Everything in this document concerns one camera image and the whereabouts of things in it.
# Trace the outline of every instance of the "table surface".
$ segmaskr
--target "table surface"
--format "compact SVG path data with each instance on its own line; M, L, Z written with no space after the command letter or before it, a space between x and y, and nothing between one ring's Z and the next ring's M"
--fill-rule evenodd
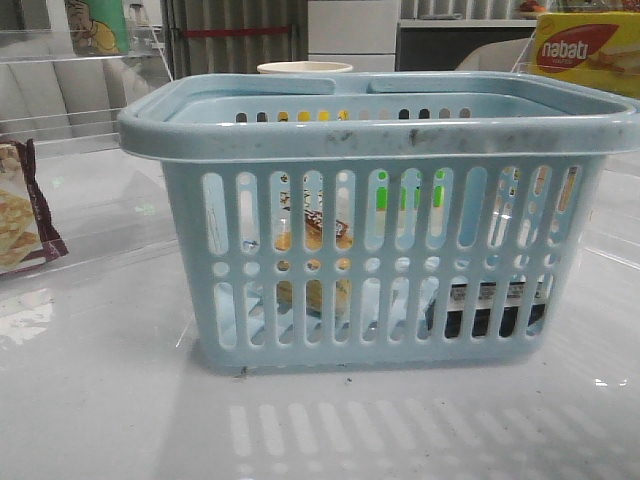
M198 349L158 165L43 161L71 253L0 280L0 478L640 478L632 160L526 361L238 377Z

